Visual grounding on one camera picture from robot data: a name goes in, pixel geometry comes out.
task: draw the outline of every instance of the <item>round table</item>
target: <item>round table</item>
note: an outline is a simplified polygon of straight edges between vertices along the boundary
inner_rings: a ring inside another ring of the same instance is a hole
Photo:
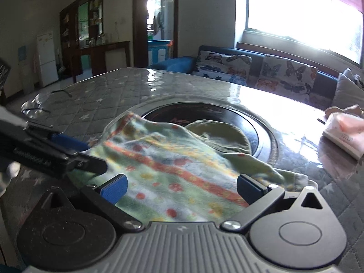
[[[348,245],[340,267],[344,272],[364,268],[364,170],[343,150],[322,137],[323,112],[303,103],[260,90],[188,74],[125,68],[73,84],[72,94],[57,93],[41,103],[50,113],[37,120],[85,142],[92,142],[119,114],[144,101],[178,95],[206,96],[244,105],[276,130],[278,159],[275,168],[306,174],[318,184],[343,225]],[[1,198],[10,238],[55,179],[22,168]]]

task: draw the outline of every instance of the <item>door frame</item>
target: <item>door frame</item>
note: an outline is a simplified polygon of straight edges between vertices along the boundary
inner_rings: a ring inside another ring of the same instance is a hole
[[[134,67],[148,66],[148,0],[132,0]],[[174,0],[173,58],[178,57],[178,0]]]

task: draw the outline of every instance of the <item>tissue package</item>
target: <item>tissue package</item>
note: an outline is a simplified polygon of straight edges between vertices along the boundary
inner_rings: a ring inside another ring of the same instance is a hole
[[[349,153],[356,160],[364,154],[364,119],[345,113],[332,113],[323,136]]]

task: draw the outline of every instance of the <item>colorful towel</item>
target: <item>colorful towel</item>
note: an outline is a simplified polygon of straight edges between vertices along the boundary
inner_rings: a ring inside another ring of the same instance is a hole
[[[69,177],[82,187],[101,185],[124,173],[128,192],[116,206],[144,224],[151,220],[219,224],[248,205],[236,191],[240,173],[289,191],[308,184],[303,174],[274,170],[249,155],[246,137],[234,126],[201,120],[188,128],[129,113],[104,132],[103,142],[86,151],[105,159],[108,171],[95,176],[75,170]]]

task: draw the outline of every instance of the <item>refrigerator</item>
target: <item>refrigerator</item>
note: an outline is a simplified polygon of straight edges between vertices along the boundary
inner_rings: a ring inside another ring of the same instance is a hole
[[[37,53],[41,87],[58,81],[53,32],[37,36]]]

